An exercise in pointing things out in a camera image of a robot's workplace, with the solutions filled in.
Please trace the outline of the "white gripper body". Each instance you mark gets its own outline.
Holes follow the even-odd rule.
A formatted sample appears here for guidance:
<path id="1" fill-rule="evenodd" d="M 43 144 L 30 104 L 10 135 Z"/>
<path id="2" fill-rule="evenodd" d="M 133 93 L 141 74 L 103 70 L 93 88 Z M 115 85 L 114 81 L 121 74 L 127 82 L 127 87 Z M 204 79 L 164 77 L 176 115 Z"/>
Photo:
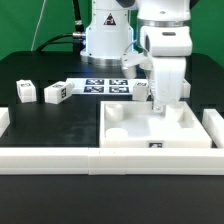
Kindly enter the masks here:
<path id="1" fill-rule="evenodd" d="M 185 77 L 186 57 L 192 52 L 189 27 L 142 26 L 138 41 L 143 52 L 122 55 L 123 74 L 127 79 L 134 79 L 135 67 L 139 66 L 147 72 L 156 103 L 178 102 Z"/>

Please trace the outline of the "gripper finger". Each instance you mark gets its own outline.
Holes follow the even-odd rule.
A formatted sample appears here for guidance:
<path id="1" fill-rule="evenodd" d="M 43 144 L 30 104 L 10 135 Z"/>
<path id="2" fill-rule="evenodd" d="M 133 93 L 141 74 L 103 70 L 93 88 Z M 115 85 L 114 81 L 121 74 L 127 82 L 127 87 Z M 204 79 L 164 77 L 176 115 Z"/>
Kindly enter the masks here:
<path id="1" fill-rule="evenodd" d="M 164 111 L 164 106 L 160 102 L 154 101 L 152 103 L 152 109 L 155 113 L 162 113 Z"/>

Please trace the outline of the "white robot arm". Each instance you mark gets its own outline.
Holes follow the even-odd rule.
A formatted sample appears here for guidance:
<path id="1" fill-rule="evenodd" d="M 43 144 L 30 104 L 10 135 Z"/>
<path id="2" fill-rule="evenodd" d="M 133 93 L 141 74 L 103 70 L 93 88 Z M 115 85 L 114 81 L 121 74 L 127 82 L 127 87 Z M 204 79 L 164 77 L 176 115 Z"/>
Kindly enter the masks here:
<path id="1" fill-rule="evenodd" d="M 186 58 L 192 53 L 190 0 L 92 0 L 81 59 L 96 65 L 120 65 L 128 79 L 145 71 L 152 108 L 181 98 Z"/>

